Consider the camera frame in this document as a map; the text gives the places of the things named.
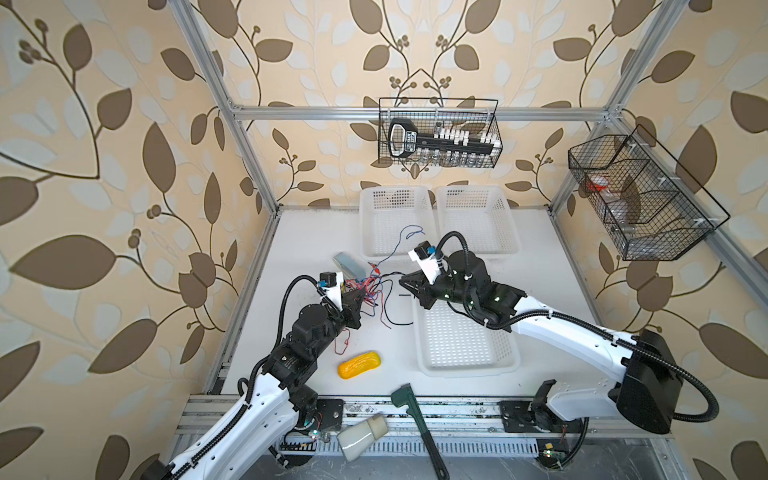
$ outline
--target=black and white device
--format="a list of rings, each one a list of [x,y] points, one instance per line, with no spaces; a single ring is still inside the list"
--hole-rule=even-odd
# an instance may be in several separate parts
[[[445,242],[455,238],[462,249],[444,258]],[[447,233],[436,247],[424,242],[409,255],[420,270],[403,275],[400,285],[420,305],[430,309],[436,301],[458,304],[456,310],[489,329],[532,336],[590,363],[603,373],[599,385],[578,384],[569,379],[547,379],[530,402],[525,418],[543,431],[556,432],[566,422],[588,418],[623,417],[657,434],[670,431],[672,420],[709,422],[719,406],[712,392],[672,357],[664,338],[643,331],[639,336],[616,332],[577,319],[527,295],[513,286],[491,280],[485,263],[468,248],[458,232]],[[282,338],[283,315],[288,295],[301,280],[312,282],[320,303],[305,306],[291,331]],[[284,465],[287,460],[276,444],[292,429],[322,435],[316,416],[317,394],[306,386],[317,370],[317,357],[344,327],[360,327],[360,307],[365,290],[342,293],[343,275],[323,273],[320,281],[302,275],[288,287],[280,307],[278,335],[273,351],[260,360],[240,400],[187,451],[169,465],[156,461],[143,480],[235,480],[264,453],[271,452]],[[683,381],[690,382],[707,400],[698,415],[676,413]]]

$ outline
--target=floral wallpaper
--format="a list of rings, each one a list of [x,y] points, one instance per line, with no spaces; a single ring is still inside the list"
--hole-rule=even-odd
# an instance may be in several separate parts
[[[768,270],[768,5],[693,0],[628,102],[645,126],[729,210],[723,225]],[[675,359],[720,402],[712,422],[675,422],[702,480],[762,478],[768,415],[768,313],[700,243],[674,262],[624,262],[586,192],[559,215],[607,326],[663,333]],[[685,386],[679,411],[705,402]]]
[[[495,168],[460,168],[378,157],[371,123],[254,121],[247,125],[279,204],[355,206],[379,185],[497,184],[511,206],[548,205],[568,172],[568,148],[586,140],[584,122],[501,122],[504,150]]]
[[[362,106],[364,97],[601,107],[654,0],[192,0],[232,99]]]
[[[267,220],[168,8],[0,0],[0,476],[138,478]]]

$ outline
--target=gray floor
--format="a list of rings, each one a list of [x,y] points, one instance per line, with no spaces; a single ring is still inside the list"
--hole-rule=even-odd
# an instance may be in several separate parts
[[[545,471],[532,458],[444,458],[451,480],[662,480],[654,450],[618,440],[585,443],[563,472]],[[428,458],[362,457],[347,463],[343,457],[320,456],[305,465],[284,470],[271,455],[263,456],[244,480],[422,480],[435,478]]]

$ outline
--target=black handle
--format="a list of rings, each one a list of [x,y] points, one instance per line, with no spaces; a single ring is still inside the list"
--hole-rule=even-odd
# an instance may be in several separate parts
[[[432,460],[432,466],[435,467],[437,478],[439,480],[449,480],[451,476],[448,475],[448,469],[445,467],[445,463],[442,462],[442,457],[437,449],[437,445],[435,445],[435,441],[432,440],[432,434],[429,432],[422,433],[422,441],[427,448],[427,452],[429,452],[429,458]]]

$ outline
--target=green tool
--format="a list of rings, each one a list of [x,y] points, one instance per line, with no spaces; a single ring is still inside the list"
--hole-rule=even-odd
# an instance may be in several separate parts
[[[419,403],[416,401],[416,395],[413,394],[410,383],[406,383],[392,393],[392,403],[394,403],[396,407],[402,407],[403,405],[408,406],[406,413],[416,420],[416,426],[419,427],[419,433],[422,434],[422,441],[427,448],[427,452],[429,452],[429,458],[432,460],[432,466],[435,467],[437,478],[440,480],[449,480],[451,477],[448,475],[448,469],[442,461],[442,457],[437,449],[437,445],[435,445],[435,441],[432,440],[432,434],[429,433],[429,430],[427,429],[427,424],[424,422],[424,417],[422,416],[422,410],[419,408]]]

